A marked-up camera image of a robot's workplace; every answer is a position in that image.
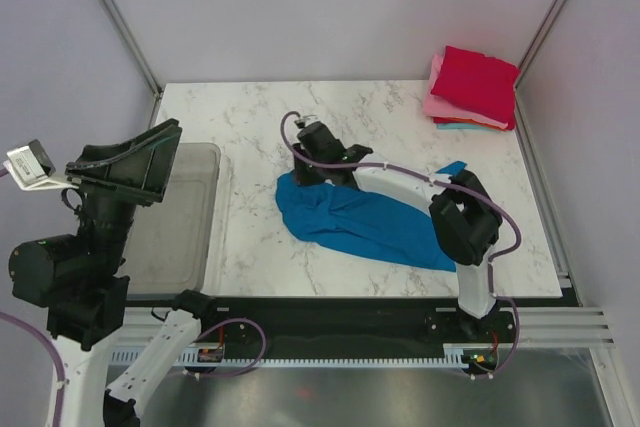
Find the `transparent tray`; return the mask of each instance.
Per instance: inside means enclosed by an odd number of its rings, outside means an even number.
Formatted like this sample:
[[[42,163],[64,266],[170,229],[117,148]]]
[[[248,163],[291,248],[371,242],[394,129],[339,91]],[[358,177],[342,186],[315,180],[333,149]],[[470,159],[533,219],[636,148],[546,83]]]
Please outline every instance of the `transparent tray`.
[[[130,299],[173,297],[204,281],[220,167],[211,143],[180,144],[164,200],[136,209],[119,274]]]

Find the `white marble surface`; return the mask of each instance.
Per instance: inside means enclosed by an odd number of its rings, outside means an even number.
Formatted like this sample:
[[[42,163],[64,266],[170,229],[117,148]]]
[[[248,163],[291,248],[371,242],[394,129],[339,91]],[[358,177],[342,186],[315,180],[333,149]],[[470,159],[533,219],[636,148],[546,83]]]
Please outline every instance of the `white marble surface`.
[[[183,142],[214,142],[230,161],[224,253],[210,252],[205,291],[253,296],[456,296],[453,273],[361,259],[296,240],[282,223],[276,179],[293,167],[279,134],[289,110],[316,114],[345,145],[434,172],[468,163],[522,229],[515,253],[495,262],[496,291],[557,297],[560,286],[514,133],[438,131],[421,112],[426,82],[169,84],[157,122],[180,121]],[[289,138],[297,129],[289,126]],[[510,245],[505,223],[498,248]]]

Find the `blue cloth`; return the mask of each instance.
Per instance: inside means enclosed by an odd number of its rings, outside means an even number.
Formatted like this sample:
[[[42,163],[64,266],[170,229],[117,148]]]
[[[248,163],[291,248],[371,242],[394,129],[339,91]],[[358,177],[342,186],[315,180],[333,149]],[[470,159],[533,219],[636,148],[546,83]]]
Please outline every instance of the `blue cloth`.
[[[455,162],[439,172],[455,175],[465,166]],[[368,259],[455,271],[431,218],[384,195],[326,183],[300,187],[288,173],[278,179],[276,203],[299,240]]]

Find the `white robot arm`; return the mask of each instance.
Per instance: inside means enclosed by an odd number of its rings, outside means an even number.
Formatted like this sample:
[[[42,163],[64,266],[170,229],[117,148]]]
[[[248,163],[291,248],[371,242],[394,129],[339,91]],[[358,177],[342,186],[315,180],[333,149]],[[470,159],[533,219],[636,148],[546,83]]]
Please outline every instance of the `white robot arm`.
[[[293,145],[284,132],[285,121],[291,115],[298,116],[296,125],[300,129],[299,143]],[[315,116],[300,117],[297,112],[282,119],[280,131],[294,155],[298,184],[329,180],[336,185],[385,195],[429,215],[441,249],[456,263],[460,309],[474,319],[482,319],[491,312],[496,302],[491,292],[489,259],[498,240],[502,217],[478,200],[489,197],[473,173],[463,170],[453,177],[427,176],[389,165],[368,147],[356,144],[345,148]]]
[[[385,163],[386,160],[377,154],[368,154],[362,163]],[[428,184],[416,177],[402,172],[380,167],[360,167],[353,173],[360,190],[386,195],[392,199],[411,205],[430,215],[432,198],[441,195],[444,187]],[[449,182],[449,176],[432,174],[434,180]],[[456,262],[458,276],[458,305],[467,314],[481,319],[486,316],[496,299],[489,288],[488,258],[493,253],[493,244],[489,245],[478,265],[463,265]]]

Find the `cable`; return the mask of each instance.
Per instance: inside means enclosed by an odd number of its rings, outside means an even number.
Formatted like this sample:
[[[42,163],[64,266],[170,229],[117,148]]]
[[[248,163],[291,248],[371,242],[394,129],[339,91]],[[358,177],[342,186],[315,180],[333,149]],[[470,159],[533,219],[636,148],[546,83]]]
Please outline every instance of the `cable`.
[[[285,133],[285,125],[287,123],[287,119],[289,117],[291,117],[291,116],[296,116],[298,118],[301,117],[300,113],[295,111],[295,110],[287,112],[284,115],[284,117],[282,117],[282,120],[280,121],[280,135],[282,137],[282,141],[284,142],[284,145],[287,147],[287,149],[289,149],[291,151],[293,156],[296,157],[297,159],[301,160],[305,164],[311,165],[311,166],[319,168],[319,169],[357,169],[357,168],[360,168],[360,167],[377,167],[377,168],[382,168],[382,169],[395,170],[396,172],[401,172],[403,174],[410,175],[412,177],[420,179],[420,180],[422,180],[424,182],[427,182],[429,184],[437,185],[438,187],[442,187],[444,189],[457,190],[458,192],[462,192],[463,194],[470,195],[471,197],[473,197],[473,198],[485,203],[491,209],[495,210],[498,214],[500,214],[507,221],[507,223],[513,229],[513,233],[515,235],[515,241],[513,242],[513,245],[511,245],[510,247],[507,247],[505,249],[502,249],[502,250],[500,250],[498,252],[494,252],[487,259],[487,264],[488,264],[487,275],[489,277],[489,293],[496,300],[502,300],[502,301],[508,302],[511,305],[511,307],[513,308],[513,317],[514,317],[514,321],[515,321],[516,332],[515,332],[515,338],[514,338],[511,350],[509,350],[509,353],[507,354],[507,357],[505,358],[505,360],[502,363],[502,365],[498,366],[494,373],[497,373],[497,372],[501,371],[504,368],[504,366],[506,366],[511,361],[513,353],[515,352],[515,350],[517,348],[518,341],[520,340],[520,318],[519,318],[519,314],[518,314],[518,308],[516,306],[516,303],[513,301],[513,299],[511,299],[510,297],[497,296],[496,293],[494,292],[493,261],[495,259],[497,259],[498,257],[502,257],[503,255],[510,254],[511,252],[517,250],[518,247],[520,247],[520,245],[522,245],[522,232],[520,231],[520,228],[516,224],[515,220],[513,220],[513,218],[502,207],[500,207],[498,204],[493,202],[489,197],[487,197],[485,195],[482,195],[482,194],[476,192],[475,190],[469,189],[468,187],[464,187],[462,185],[456,185],[456,184],[451,184],[451,183],[448,183],[448,182],[442,182],[440,180],[432,180],[429,176],[427,176],[425,174],[422,174],[420,172],[413,171],[411,169],[407,169],[406,167],[401,167],[399,165],[389,164],[389,163],[386,163],[386,162],[385,163],[382,163],[382,162],[351,162],[351,163],[347,163],[347,164],[325,164],[323,162],[316,162],[315,160],[311,160],[311,159],[305,157],[304,155],[302,155],[301,153],[297,152],[293,148],[293,145],[291,145],[291,142],[289,142],[289,140],[287,139],[287,134]]]
[[[493,334],[493,347],[491,348],[491,352],[489,355],[493,355],[498,350],[498,346],[500,345],[500,339],[498,339],[498,333],[496,331],[491,332]]]
[[[258,363],[262,360],[262,358],[264,357],[264,353],[267,350],[267,336],[264,333],[264,330],[262,329],[262,327],[260,327],[260,325],[258,325],[256,322],[254,322],[251,319],[243,319],[241,317],[234,317],[232,319],[227,319],[227,320],[223,320],[222,322],[218,322],[216,325],[214,325],[213,327],[205,330],[202,334],[200,334],[200,336],[194,340],[194,342],[198,342],[199,340],[204,339],[207,335],[209,335],[211,332],[215,332],[217,329],[220,329],[222,327],[224,327],[227,324],[249,324],[250,326],[252,326],[253,328],[255,328],[258,333],[260,334],[260,338],[262,339],[262,346],[260,348],[260,353],[256,356],[255,359],[253,359],[253,361],[251,361],[248,365],[246,365],[245,367],[242,367],[241,369],[238,370],[234,370],[233,372],[212,372],[212,373],[207,373],[207,374],[192,374],[191,372],[184,370],[182,372],[174,372],[171,373],[169,375],[167,375],[167,377],[174,377],[176,375],[188,375],[191,377],[196,377],[198,379],[201,378],[229,378],[229,377],[237,377],[238,375],[242,375],[242,374],[246,374],[247,372],[253,370],[253,368],[258,365]]]
[[[119,160],[124,159],[125,157],[128,157],[131,154],[135,154],[136,152],[142,150],[144,147],[149,146],[149,148],[154,148],[180,135],[180,133],[177,133],[163,139],[162,136],[166,133],[166,130],[167,129],[163,129],[157,132],[155,135],[152,135],[151,137],[144,139],[142,142],[131,146],[128,150],[124,152],[120,152],[119,154],[114,155],[113,157],[109,157],[108,159],[86,161],[86,162],[69,162],[67,163],[67,169],[88,170],[88,169],[96,169],[98,167],[106,167],[108,165],[118,162]]]
[[[55,346],[51,342],[51,340],[45,336],[42,332],[36,329],[34,326],[27,324],[23,320],[14,317],[11,314],[7,314],[5,312],[0,312],[0,319],[8,322],[11,325],[15,325],[16,327],[26,331],[36,338],[40,344],[46,349],[47,353],[51,357],[53,361],[53,366],[56,370],[56,375],[58,377],[58,391],[56,393],[56,401],[53,409],[53,427],[60,427],[60,419],[62,417],[62,404],[64,402],[64,385],[67,382],[64,376],[64,364],[62,363],[62,359],[60,358],[60,354],[56,350]]]
[[[498,366],[499,362],[500,362],[500,354],[498,353],[498,351],[496,351],[496,367]],[[474,363],[474,365],[475,365],[476,367],[478,367],[480,370],[484,370],[485,372],[487,372],[487,373],[489,373],[489,374],[492,374],[492,375],[493,375],[493,373],[496,371],[496,369],[495,369],[495,368],[493,368],[493,369],[487,369],[486,367],[483,367],[483,366],[482,366],[482,365],[480,365],[477,361]]]
[[[165,320],[167,320],[167,316],[169,315],[169,313],[167,312],[167,315],[164,316],[164,319],[162,317],[160,317],[158,314],[156,314],[155,307],[151,307],[151,317],[153,317],[156,320],[159,320],[160,322],[164,322]]]

